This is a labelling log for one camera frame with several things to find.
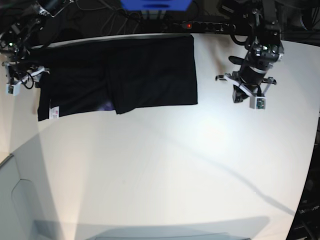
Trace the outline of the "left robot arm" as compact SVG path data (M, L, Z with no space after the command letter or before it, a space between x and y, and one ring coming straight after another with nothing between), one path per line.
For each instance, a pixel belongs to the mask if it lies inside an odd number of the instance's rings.
M277 19L276 3L273 0L221 0L219 11L229 16L229 35L232 41L243 46L245 57L229 56L229 61L240 68L232 73L216 76L233 86L233 101L241 103L250 97L263 97L267 87L276 85L268 71L284 55L281 29Z

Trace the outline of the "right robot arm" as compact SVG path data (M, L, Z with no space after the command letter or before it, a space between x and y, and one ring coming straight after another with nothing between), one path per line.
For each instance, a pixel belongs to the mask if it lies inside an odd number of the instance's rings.
M0 53L6 57L2 66L5 69L7 87L23 85L32 89L33 86L28 86L28 82L34 85L42 74L50 73L49 68L35 60L28 60L28 57L47 48L56 37L37 49L31 45L30 39L44 28L48 19L56 18L72 3L73 0L32 0L17 20L0 33Z

